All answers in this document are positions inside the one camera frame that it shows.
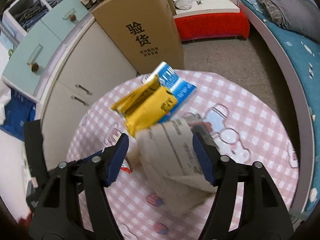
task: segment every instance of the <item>plaid fabric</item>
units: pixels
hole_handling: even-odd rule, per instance
[[[267,13],[270,15],[271,20],[277,24],[279,27],[282,26],[283,18],[279,8],[270,0],[257,0],[261,3],[265,8]]]
[[[220,134],[233,130],[236,142],[231,147],[245,149],[250,157],[246,164],[262,162],[275,182],[287,208],[297,187],[298,162],[288,135],[277,115],[256,96],[215,73],[176,70],[177,74],[197,87],[196,93],[178,110],[175,116],[199,113],[203,118],[211,110],[224,115]],[[136,87],[146,76],[129,80],[106,93],[92,105],[79,123],[71,142],[67,161],[85,158],[113,145],[121,132],[127,133],[121,117],[110,106]],[[129,136],[129,151],[137,142]],[[132,240],[194,240],[198,239],[208,218],[214,197],[187,214],[176,216],[162,206],[152,204],[154,190],[140,168],[131,174],[120,171],[116,182],[105,188],[107,199],[122,235]],[[239,225],[244,187],[238,184],[236,203],[230,229]],[[92,230],[85,194],[79,195],[85,228]]]

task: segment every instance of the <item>carpet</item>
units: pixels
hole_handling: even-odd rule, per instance
[[[268,105],[282,121],[300,158],[300,140],[292,98],[280,70],[258,31],[247,40],[215,38],[183,43],[186,70],[217,73]]]

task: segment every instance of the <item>robotic arm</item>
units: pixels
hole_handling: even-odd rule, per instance
[[[128,147],[129,138],[122,134],[115,146],[86,159],[60,163],[44,188],[27,196],[34,210],[29,235],[34,240],[125,240],[104,187],[116,180]],[[287,208],[262,163],[239,164],[221,156],[200,134],[194,135],[193,147],[205,179],[218,187],[199,240],[287,240],[293,235]],[[244,182],[242,214],[239,227],[229,232],[238,182]],[[94,233],[82,225],[78,194],[83,190]]]

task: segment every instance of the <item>blue and white package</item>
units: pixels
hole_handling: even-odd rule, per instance
[[[177,111],[177,109],[186,101],[189,97],[196,92],[196,86],[181,79],[175,71],[167,63],[161,62],[160,65],[151,73],[146,80],[146,83],[151,81],[154,76],[159,75],[159,82],[164,87],[170,89],[171,93],[177,98],[177,105],[158,121],[158,123],[168,121],[171,116]]]

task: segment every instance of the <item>bed frame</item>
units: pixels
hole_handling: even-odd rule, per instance
[[[307,216],[303,214],[303,211],[308,201],[315,163],[314,132],[308,102],[297,73],[278,40],[265,23],[245,6],[241,0],[237,0],[237,5],[258,30],[276,58],[291,93],[300,135],[300,174],[290,213],[305,220]]]

